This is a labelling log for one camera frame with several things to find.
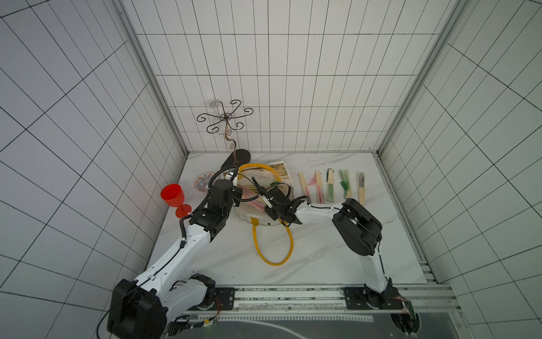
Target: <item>painted plate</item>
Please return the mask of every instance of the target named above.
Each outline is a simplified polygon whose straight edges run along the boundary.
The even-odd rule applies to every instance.
[[[196,180],[194,180],[194,187],[200,192],[207,192],[209,190],[209,181],[213,175],[213,172],[201,173]]]

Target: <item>marble floor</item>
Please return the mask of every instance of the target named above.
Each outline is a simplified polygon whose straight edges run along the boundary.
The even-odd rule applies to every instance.
[[[195,208],[205,197],[194,187],[196,177],[215,172],[228,157],[226,153],[191,153],[179,184],[185,203]],[[412,249],[408,234],[386,190],[372,153],[254,153],[253,163],[286,161],[295,185],[295,196],[301,195],[299,172],[308,178],[320,170],[322,180],[328,168],[335,170],[335,203],[344,201],[339,183],[339,169],[350,172],[356,186],[357,171],[365,172],[365,208],[383,225],[380,252],[384,271],[394,284],[426,283],[422,269]],[[315,189],[309,187],[315,200]],[[357,189],[352,190],[358,198]],[[170,208],[160,230],[150,263],[157,260],[180,237],[175,209]],[[266,264],[257,254],[252,239],[252,225],[230,214],[226,226],[190,263],[183,276],[193,272],[211,277],[218,285],[244,284],[362,284],[359,256],[343,242],[333,223],[291,225],[294,250],[281,266]],[[258,243],[262,253],[271,261],[281,261],[289,249],[289,238],[282,226],[258,226]]]

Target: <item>black cable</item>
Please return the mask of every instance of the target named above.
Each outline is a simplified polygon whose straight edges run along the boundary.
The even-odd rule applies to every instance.
[[[180,251],[180,248],[177,250],[177,252],[175,252],[175,254],[170,258],[170,260],[168,260],[168,261],[166,262],[166,264],[165,264],[164,266],[162,266],[158,271],[156,271],[156,272],[153,274],[153,276],[155,276],[155,275],[158,274],[161,270],[163,270],[163,269],[164,269],[164,268],[165,268],[165,267],[173,260],[173,258],[175,258],[175,256],[179,253],[179,251]],[[149,280],[151,280],[151,278],[147,278],[147,280],[145,280],[141,285],[137,285],[137,287],[143,286],[143,285],[144,285],[145,283],[147,283]],[[113,304],[113,306],[111,306],[111,308],[110,308],[109,310],[107,310],[107,312],[105,312],[103,318],[102,318],[102,319],[100,320],[100,322],[98,323],[98,326],[96,326],[96,337],[97,337],[98,339],[101,339],[101,338],[100,338],[100,335],[98,334],[98,330],[99,330],[99,328],[100,328],[100,325],[101,325],[102,322],[104,321],[105,317],[107,316],[107,314],[113,309],[113,307],[115,307],[115,306],[119,303],[119,301],[121,301],[123,298],[125,298],[126,296],[128,296],[130,293],[135,292],[135,291],[137,291],[137,288],[136,288],[136,289],[133,289],[132,291],[130,291],[130,292],[128,292],[127,294],[125,294],[125,295],[123,295],[122,297],[120,297],[119,300],[117,300],[117,301]]]
[[[246,180],[250,181],[250,183],[251,183],[252,185],[254,185],[254,182],[252,182],[252,180],[250,180],[246,175],[241,174],[241,173],[237,173],[237,175],[242,176],[242,177],[245,178]]]
[[[270,196],[270,194],[267,193],[267,191],[265,190],[265,188],[261,187],[261,185],[258,183],[258,181],[256,181],[256,178],[255,178],[255,177],[252,177],[252,182],[254,183],[254,186],[256,186],[256,189],[258,190],[258,193],[259,193],[259,192],[263,192],[263,194],[264,194],[265,197]]]
[[[186,284],[186,281],[184,281],[184,280],[177,280],[176,282],[173,283],[173,285],[171,285],[170,291],[173,291],[173,288],[175,287],[175,284],[177,284],[177,283],[185,283],[185,284]]]
[[[232,168],[236,169],[234,175],[231,177],[231,181],[233,181],[233,179],[237,176],[237,173],[239,172],[239,167],[237,167],[237,165],[229,165],[229,166],[226,166],[226,167],[220,169],[217,173],[214,173],[214,174],[212,175],[211,179],[209,180],[209,188],[211,188],[213,181],[215,181],[215,179],[216,179],[220,174],[222,174],[222,173],[224,173],[224,172],[226,172],[227,170],[232,169]]]
[[[280,205],[280,206],[290,206],[292,204],[292,202],[294,202],[296,200],[303,200],[303,199],[306,199],[307,202],[310,203],[310,197],[307,196],[307,195],[298,196],[297,198],[292,199],[292,201],[289,202],[289,203],[281,203],[281,202],[278,202],[277,200],[273,200],[273,202],[276,203],[277,205]]]
[[[199,322],[199,323],[195,323],[195,324],[193,324],[193,325],[190,326],[191,328],[203,327],[203,326],[205,325],[206,322],[213,321],[214,319],[216,319],[216,317],[218,317],[218,315],[220,314],[220,309],[221,309],[221,305],[222,305],[222,304],[221,304],[220,299],[219,299],[218,297],[215,298],[215,302],[216,302],[216,305],[217,305],[218,310],[217,310],[216,314],[214,315],[214,317],[211,317],[211,318],[209,318],[209,319],[207,319],[207,320],[204,320],[204,321],[202,321],[202,322]]]
[[[401,293],[399,292],[399,289],[396,289],[396,290],[397,290],[397,294],[401,297],[401,299],[405,303],[406,309],[408,309],[410,317],[413,319],[416,319],[416,312],[414,311],[414,306],[412,306],[412,302],[410,302],[408,299],[403,297]]]
[[[380,255],[380,242],[378,243],[377,251],[378,251],[378,256],[380,257],[380,266],[382,266],[382,274],[386,274],[386,271],[384,271],[384,263],[382,262],[382,256]]]
[[[277,186],[280,186],[280,185],[286,185],[288,186],[288,193],[286,193],[286,198],[289,198],[290,197],[290,193],[292,192],[292,186],[288,185],[287,183],[285,182],[279,182],[279,183],[276,183],[274,185],[271,185],[269,186],[269,188],[266,189],[267,192],[269,192],[270,189],[272,189],[273,187],[277,187]]]
[[[259,195],[255,195],[252,198],[247,198],[247,199],[239,199],[239,198],[236,198],[236,197],[233,197],[233,199],[235,199],[237,201],[241,201],[241,202],[249,202],[249,201],[253,201],[253,200],[258,199],[259,197],[260,197]]]
[[[343,212],[344,215],[346,215],[349,219],[351,219],[351,220],[352,220],[352,219],[354,219],[354,220],[356,219],[356,218],[353,218],[352,215],[348,214],[346,211],[343,211],[342,209],[337,208],[337,207],[334,207],[334,208],[337,209],[337,210],[339,210],[340,212]],[[360,225],[361,227],[365,228],[365,230],[366,230],[367,232],[369,232],[369,233],[376,239],[376,241],[378,241],[378,246],[380,246],[380,239],[379,239],[374,233],[372,233],[367,227],[363,226],[362,223],[361,223],[360,221],[356,221],[356,226],[357,226],[357,225]]]
[[[318,207],[318,206],[311,205],[311,204],[309,204],[308,206],[311,207],[311,208],[321,208],[321,209],[330,209],[330,208],[334,208],[334,209],[340,210],[340,209],[337,208],[337,207]]]
[[[187,218],[191,218],[191,217],[192,217],[191,215],[187,215],[187,216],[182,217],[179,220],[180,233],[182,235],[182,238],[180,240],[180,247],[181,248],[184,248],[184,245],[186,245],[186,228],[184,227],[184,220],[187,219]]]
[[[194,214],[195,211],[203,208],[205,204],[207,203],[207,200],[209,199],[209,196],[211,195],[211,190],[207,190],[207,194],[205,195],[205,198],[203,198],[202,202],[199,203],[198,207],[196,207],[191,214]]]

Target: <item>robotic arm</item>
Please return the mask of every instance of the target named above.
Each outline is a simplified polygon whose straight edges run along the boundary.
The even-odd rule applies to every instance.
[[[226,179],[215,178],[231,170]],[[164,255],[132,282],[120,281],[113,289],[107,330],[121,339],[158,339],[168,325],[168,334],[179,315],[193,306],[205,310],[215,300],[214,280],[194,274],[183,285],[176,279],[188,263],[225,226],[233,205],[243,201],[242,190],[234,186],[237,167],[217,172],[209,183],[205,199],[192,215],[180,220],[182,237]],[[348,247],[360,256],[367,292],[367,303],[380,308],[396,295],[391,279],[384,270],[377,250],[382,225],[354,199],[342,204],[323,205],[304,201],[308,197],[290,200],[278,187],[265,190],[253,178],[259,194],[267,204],[265,212],[274,220],[286,223],[323,223],[332,221]],[[184,226],[184,220],[190,219]]]

